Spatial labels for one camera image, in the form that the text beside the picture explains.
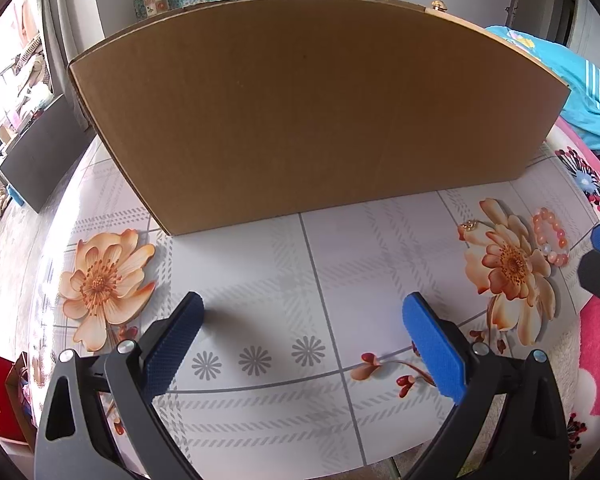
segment blue blanket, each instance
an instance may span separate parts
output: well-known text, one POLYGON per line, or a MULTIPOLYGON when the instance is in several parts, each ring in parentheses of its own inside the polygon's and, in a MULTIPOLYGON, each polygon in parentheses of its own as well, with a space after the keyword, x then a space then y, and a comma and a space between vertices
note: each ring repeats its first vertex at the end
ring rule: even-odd
POLYGON ((600 69, 571 50, 507 27, 488 27, 509 43, 531 54, 560 76, 571 89, 560 116, 584 143, 600 155, 600 69))

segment small box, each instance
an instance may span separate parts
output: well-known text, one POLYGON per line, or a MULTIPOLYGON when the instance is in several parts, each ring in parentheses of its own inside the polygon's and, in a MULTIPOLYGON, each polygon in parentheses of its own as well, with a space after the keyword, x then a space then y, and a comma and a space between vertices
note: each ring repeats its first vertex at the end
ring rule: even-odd
POLYGON ((11 139, 15 136, 15 132, 9 127, 7 122, 0 125, 0 140, 5 144, 8 144, 11 139))
POLYGON ((156 14, 161 14, 169 10, 169 1, 168 0, 143 0, 144 1, 144 9, 146 10, 146 15, 148 17, 155 16, 156 14))

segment cardboard box flap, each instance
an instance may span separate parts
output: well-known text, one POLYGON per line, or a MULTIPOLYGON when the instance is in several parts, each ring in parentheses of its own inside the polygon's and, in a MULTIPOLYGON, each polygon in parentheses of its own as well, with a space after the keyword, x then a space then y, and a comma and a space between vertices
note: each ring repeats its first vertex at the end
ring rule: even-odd
POLYGON ((205 4, 70 74, 169 234, 516 178, 569 93, 501 38, 386 0, 205 4))

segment gold knob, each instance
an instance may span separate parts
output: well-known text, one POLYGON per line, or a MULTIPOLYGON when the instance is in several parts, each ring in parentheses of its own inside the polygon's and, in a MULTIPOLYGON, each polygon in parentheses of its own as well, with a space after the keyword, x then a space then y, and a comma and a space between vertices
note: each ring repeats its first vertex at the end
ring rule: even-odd
POLYGON ((447 11, 446 5, 442 0, 434 0, 431 3, 431 7, 433 7, 434 10, 439 10, 440 12, 447 11))

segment floor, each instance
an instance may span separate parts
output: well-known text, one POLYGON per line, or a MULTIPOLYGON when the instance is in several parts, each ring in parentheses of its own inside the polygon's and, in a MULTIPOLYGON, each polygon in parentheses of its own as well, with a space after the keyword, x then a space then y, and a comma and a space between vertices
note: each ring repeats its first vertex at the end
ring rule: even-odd
MULTIPOLYGON (((28 205, 11 201, 0 218, 0 355, 15 360, 27 349, 29 316, 46 236, 75 167, 59 183, 36 214, 28 205)), ((333 480, 396 479, 405 474, 421 447, 382 462, 330 477, 333 480)))

